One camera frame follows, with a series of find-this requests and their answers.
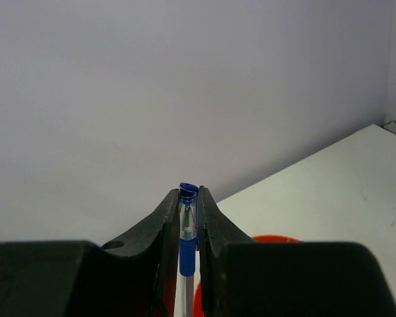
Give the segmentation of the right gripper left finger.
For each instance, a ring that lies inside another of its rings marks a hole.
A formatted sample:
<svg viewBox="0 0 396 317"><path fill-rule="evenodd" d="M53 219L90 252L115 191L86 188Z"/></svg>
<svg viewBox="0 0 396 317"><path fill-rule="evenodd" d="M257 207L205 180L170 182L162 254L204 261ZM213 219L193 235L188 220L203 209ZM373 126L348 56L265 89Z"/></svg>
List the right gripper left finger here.
<svg viewBox="0 0 396 317"><path fill-rule="evenodd" d="M172 316L178 191L102 246L0 242L0 316Z"/></svg>

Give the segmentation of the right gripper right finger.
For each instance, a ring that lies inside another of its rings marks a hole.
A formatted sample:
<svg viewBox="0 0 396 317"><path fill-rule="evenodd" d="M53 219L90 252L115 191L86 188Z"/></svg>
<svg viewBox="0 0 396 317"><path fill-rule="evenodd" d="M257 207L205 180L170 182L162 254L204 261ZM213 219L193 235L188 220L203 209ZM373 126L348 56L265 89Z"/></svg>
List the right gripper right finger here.
<svg viewBox="0 0 396 317"><path fill-rule="evenodd" d="M256 242L197 197L205 316L396 316L381 267L355 242Z"/></svg>

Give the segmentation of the blue pen cap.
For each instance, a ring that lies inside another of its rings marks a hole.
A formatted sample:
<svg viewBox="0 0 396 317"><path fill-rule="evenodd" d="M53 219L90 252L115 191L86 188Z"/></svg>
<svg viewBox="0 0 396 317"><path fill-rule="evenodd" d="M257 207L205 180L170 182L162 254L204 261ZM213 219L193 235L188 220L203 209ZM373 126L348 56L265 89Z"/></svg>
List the blue pen cap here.
<svg viewBox="0 0 396 317"><path fill-rule="evenodd" d="M182 182L179 186L180 238L193 240L197 236L197 196L199 188Z"/></svg>

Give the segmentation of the blue gel pen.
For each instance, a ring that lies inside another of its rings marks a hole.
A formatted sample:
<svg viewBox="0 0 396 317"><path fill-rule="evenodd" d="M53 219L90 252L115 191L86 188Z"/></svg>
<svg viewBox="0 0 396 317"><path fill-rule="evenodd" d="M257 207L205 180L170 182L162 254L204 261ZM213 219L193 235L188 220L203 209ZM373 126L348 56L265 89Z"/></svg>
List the blue gel pen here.
<svg viewBox="0 0 396 317"><path fill-rule="evenodd" d="M180 212L179 243L181 316L193 316L197 232L194 213L186 209Z"/></svg>

